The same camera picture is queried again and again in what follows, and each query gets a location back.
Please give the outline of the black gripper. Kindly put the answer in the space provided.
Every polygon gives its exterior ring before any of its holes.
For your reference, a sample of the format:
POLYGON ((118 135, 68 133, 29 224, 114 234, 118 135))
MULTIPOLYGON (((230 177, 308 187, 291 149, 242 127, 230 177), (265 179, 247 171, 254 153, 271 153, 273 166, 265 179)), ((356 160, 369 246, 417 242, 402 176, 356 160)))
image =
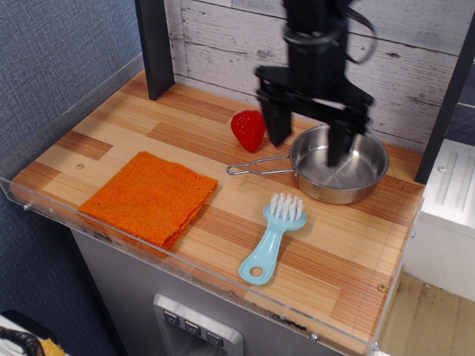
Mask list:
POLYGON ((280 146, 292 134, 292 113, 326 122, 327 166, 340 164, 362 128, 373 98, 346 77, 346 39, 286 40, 287 66, 260 66, 258 99, 270 142, 280 146))

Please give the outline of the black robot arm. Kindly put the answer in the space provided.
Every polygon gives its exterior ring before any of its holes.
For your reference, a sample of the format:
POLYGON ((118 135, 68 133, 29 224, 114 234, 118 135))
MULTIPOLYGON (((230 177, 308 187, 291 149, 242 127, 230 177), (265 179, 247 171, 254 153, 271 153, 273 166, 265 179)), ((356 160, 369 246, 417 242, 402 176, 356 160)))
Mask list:
POLYGON ((365 134, 373 98, 351 83, 346 64, 348 23, 371 32, 373 24, 348 1, 285 1, 286 66, 260 66, 258 100, 270 140, 279 146, 292 132, 298 113, 329 125, 327 166, 340 163, 358 134, 365 134))

